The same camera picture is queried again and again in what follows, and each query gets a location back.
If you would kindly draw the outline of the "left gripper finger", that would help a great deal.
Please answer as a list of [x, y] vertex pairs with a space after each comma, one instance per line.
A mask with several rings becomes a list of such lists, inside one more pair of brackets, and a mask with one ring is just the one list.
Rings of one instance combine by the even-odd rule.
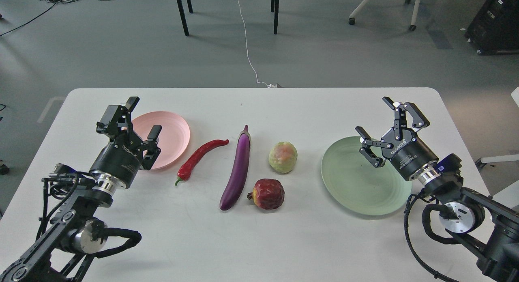
[[145, 151], [145, 153], [143, 152], [140, 162], [140, 170], [151, 170], [158, 156], [161, 154], [161, 149], [158, 147], [158, 136], [162, 129], [163, 127], [161, 125], [152, 126], [148, 138], [145, 141], [142, 140], [141, 150]]
[[139, 97], [129, 97], [125, 105], [109, 105], [101, 120], [96, 123], [96, 132], [109, 138], [135, 134], [131, 113], [139, 101]]

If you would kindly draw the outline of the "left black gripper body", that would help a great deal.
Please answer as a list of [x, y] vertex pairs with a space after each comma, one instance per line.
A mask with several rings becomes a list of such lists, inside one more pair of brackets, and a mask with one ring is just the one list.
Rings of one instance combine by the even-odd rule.
[[100, 151], [93, 165], [89, 169], [91, 175], [109, 174], [115, 177], [122, 188], [129, 188], [135, 179], [147, 149], [143, 141], [135, 132], [128, 130], [116, 131], [113, 134], [97, 131], [107, 136], [109, 143]]

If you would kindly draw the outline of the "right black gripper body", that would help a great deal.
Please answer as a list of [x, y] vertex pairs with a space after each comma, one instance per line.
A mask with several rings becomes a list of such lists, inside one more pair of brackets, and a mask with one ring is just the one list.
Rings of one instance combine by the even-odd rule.
[[399, 139], [395, 138], [393, 128], [382, 136], [383, 142], [393, 145], [392, 148], [382, 148], [382, 156], [389, 160], [404, 180], [410, 181], [421, 167], [438, 162], [439, 158], [414, 130], [403, 128], [401, 131], [402, 136]]

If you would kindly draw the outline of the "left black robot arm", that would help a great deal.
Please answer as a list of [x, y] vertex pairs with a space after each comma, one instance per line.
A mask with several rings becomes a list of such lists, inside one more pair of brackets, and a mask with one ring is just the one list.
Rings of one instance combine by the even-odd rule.
[[131, 114], [138, 97], [125, 105], [109, 105], [96, 131], [109, 143], [87, 172], [56, 164], [44, 177], [44, 210], [35, 243], [1, 274], [2, 282], [81, 282], [95, 258], [135, 247], [142, 239], [134, 230], [108, 227], [94, 216], [109, 208], [118, 189], [131, 186], [137, 173], [150, 170], [161, 154], [154, 125], [147, 139], [134, 130]]

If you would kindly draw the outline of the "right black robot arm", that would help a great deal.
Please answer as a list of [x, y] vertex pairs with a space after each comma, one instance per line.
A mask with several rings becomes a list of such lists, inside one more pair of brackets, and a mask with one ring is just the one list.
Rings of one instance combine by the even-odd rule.
[[364, 128], [359, 152], [375, 168], [388, 161], [406, 181], [423, 185], [411, 194], [404, 210], [404, 234], [415, 260], [434, 278], [451, 282], [418, 256], [408, 231], [410, 211], [419, 199], [426, 203], [421, 223], [426, 235], [443, 245], [463, 245], [477, 258], [476, 265], [484, 276], [497, 282], [519, 280], [518, 213], [491, 197], [463, 185], [461, 159], [449, 154], [443, 160], [419, 138], [418, 131], [430, 125], [414, 103], [382, 100], [394, 112], [393, 126], [378, 141]]

